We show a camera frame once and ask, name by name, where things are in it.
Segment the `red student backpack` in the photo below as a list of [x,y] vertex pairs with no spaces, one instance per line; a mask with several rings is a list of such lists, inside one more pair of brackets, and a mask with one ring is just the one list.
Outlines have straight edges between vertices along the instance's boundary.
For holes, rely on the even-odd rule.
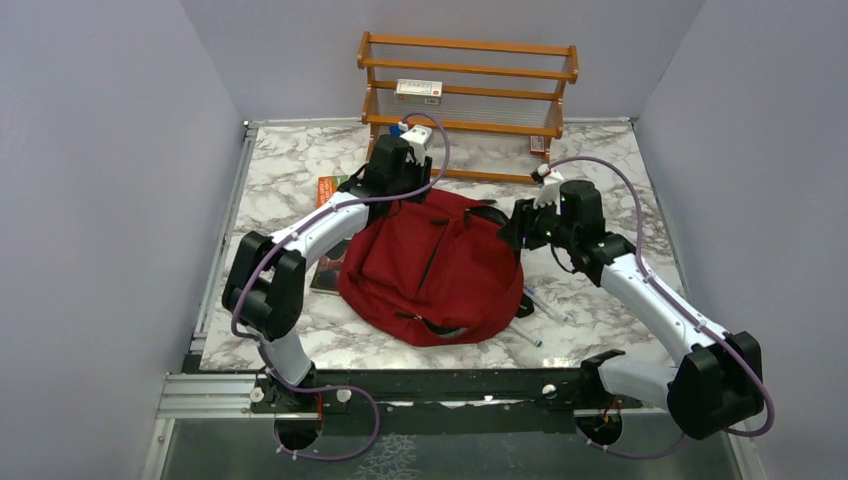
[[432,190],[352,237],[338,291],[368,324],[416,347],[475,344],[520,315],[518,251],[493,202]]

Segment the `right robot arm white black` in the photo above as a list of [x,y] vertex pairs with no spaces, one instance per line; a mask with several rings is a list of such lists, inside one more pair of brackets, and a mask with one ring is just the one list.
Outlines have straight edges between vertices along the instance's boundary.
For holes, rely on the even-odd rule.
[[607,229],[592,182],[558,182],[537,198],[516,201],[498,235],[515,250],[565,250],[574,272],[629,308],[674,362],[663,366],[620,351],[587,359],[576,383],[585,404],[629,397],[665,410],[697,440],[764,410],[759,342],[747,332],[728,332],[669,289],[636,245]]

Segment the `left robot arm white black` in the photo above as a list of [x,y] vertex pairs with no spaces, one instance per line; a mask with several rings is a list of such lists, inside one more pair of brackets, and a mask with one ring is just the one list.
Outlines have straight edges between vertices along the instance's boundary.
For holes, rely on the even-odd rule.
[[314,397],[307,377],[313,362],[296,331],[308,269],[341,241],[386,217],[393,205],[426,197],[431,135],[431,129],[415,126],[400,136],[380,136],[368,162],[322,206],[272,235],[251,231],[241,239],[222,305],[231,315],[232,333],[257,342],[266,367],[281,378],[275,393],[288,409],[302,410]]

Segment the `orange green children's book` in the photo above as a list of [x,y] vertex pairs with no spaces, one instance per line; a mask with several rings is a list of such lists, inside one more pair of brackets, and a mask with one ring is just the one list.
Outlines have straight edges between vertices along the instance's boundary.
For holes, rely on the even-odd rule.
[[321,176],[317,180],[315,207],[323,206],[338,190],[338,187],[349,179],[348,175]]

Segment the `clear pen blue cap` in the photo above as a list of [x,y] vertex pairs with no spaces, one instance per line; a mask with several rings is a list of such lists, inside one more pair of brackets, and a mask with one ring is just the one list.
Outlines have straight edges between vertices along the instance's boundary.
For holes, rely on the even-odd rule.
[[559,311],[555,306],[536,293],[530,286],[524,286],[524,294],[539,307],[551,320],[555,322],[567,322],[569,316]]

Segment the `small red white box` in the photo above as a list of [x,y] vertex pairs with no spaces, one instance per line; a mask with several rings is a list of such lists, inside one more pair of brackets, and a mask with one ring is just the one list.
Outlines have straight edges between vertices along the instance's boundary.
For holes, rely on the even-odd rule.
[[544,156],[547,151],[547,138],[540,135],[531,135],[529,139],[529,151],[531,154]]

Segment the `white box on shelf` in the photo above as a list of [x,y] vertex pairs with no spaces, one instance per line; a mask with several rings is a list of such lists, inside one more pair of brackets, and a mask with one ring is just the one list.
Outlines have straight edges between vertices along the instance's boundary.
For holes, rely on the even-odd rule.
[[443,83],[415,79],[398,79],[394,98],[397,103],[439,106],[442,101]]

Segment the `blue capped white marker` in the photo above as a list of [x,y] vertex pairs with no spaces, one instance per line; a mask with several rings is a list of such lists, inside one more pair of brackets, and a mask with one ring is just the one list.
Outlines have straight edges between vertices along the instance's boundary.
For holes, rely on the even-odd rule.
[[517,335],[521,336],[523,339],[528,341],[534,347],[539,348],[543,345],[543,341],[541,339],[534,337],[530,332],[521,328],[519,325],[511,324],[509,326],[509,328],[510,328],[511,331],[513,331]]

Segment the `wooden three-tier shelf rack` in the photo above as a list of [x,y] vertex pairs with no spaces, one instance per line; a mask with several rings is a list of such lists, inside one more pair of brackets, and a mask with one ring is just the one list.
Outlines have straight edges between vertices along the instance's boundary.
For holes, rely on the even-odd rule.
[[[425,113],[422,124],[441,123],[447,130],[547,138],[551,159],[554,141],[564,133],[567,86],[580,73],[576,45],[551,46],[500,41],[463,40],[366,31],[356,56],[366,75],[361,121],[369,143],[411,111]],[[439,106],[397,103],[398,79],[440,81]]]

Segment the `dark book three days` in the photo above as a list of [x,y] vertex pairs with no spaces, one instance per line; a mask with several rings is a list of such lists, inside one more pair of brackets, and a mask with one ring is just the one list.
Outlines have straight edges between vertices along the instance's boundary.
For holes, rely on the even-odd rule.
[[339,294],[338,282],[349,243],[349,239],[342,240],[319,258],[309,286],[311,291],[332,295]]

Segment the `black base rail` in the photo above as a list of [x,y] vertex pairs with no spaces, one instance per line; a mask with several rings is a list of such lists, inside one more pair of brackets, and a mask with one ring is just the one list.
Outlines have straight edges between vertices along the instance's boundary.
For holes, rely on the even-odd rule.
[[157,415],[174,420],[269,420],[286,433],[367,437],[540,432],[571,434],[584,419],[655,412],[578,392],[576,368],[321,370],[340,392],[300,394],[249,372],[176,374]]

